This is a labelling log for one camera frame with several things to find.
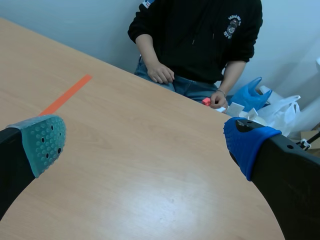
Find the printed graphic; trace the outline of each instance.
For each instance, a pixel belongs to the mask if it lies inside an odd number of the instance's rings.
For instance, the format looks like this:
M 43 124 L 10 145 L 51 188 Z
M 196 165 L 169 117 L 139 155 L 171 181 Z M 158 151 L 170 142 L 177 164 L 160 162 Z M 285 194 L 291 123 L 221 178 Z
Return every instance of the printed graphic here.
M 228 19 L 230 20 L 230 24 L 223 34 L 226 38 L 231 39 L 236 29 L 241 25 L 242 22 L 238 15 L 232 15 Z
M 144 0 L 143 5 L 148 9 L 155 0 Z

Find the blue jeans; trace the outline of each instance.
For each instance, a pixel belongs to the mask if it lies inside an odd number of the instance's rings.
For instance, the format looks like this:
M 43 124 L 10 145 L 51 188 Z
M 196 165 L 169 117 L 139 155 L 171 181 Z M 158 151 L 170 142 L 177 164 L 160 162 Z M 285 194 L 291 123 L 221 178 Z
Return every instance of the blue jeans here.
M 140 78 L 153 82 L 152 79 L 148 76 L 148 69 L 141 57 L 134 74 Z M 214 84 L 192 81 L 177 75 L 174 76 L 173 83 L 156 84 L 199 103 L 201 103 L 205 98 L 210 98 L 211 95 L 218 89 Z

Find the right hand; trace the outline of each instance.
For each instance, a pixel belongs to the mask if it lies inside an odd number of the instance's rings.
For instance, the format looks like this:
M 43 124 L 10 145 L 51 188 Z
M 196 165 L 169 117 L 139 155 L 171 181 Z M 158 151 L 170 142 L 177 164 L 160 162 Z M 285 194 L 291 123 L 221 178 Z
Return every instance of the right hand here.
M 168 84 L 175 80 L 175 73 L 159 61 L 148 64 L 146 68 L 148 69 L 149 77 L 155 83 Z

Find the left hand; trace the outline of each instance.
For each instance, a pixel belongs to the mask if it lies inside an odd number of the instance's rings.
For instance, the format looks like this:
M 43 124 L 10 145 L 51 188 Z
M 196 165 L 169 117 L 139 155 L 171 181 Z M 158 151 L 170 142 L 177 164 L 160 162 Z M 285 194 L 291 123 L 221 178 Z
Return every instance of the left hand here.
M 213 93 L 211 95 L 210 107 L 213 109 L 219 109 L 221 107 L 224 107 L 225 111 L 223 111 L 223 113 L 226 113 L 228 109 L 228 102 L 225 98 L 225 95 L 220 91 L 216 91 L 215 93 Z

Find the orange tape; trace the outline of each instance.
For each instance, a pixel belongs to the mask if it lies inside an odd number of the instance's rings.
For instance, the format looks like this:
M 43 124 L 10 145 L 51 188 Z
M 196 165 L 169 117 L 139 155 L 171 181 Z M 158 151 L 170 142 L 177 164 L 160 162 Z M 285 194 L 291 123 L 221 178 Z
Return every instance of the orange tape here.
M 50 106 L 48 106 L 39 116 L 53 114 L 57 111 L 63 104 L 68 101 L 76 92 L 78 92 L 87 82 L 92 79 L 92 76 L 86 74 L 78 82 L 76 82 L 72 87 L 70 87 L 62 96 L 55 100 Z

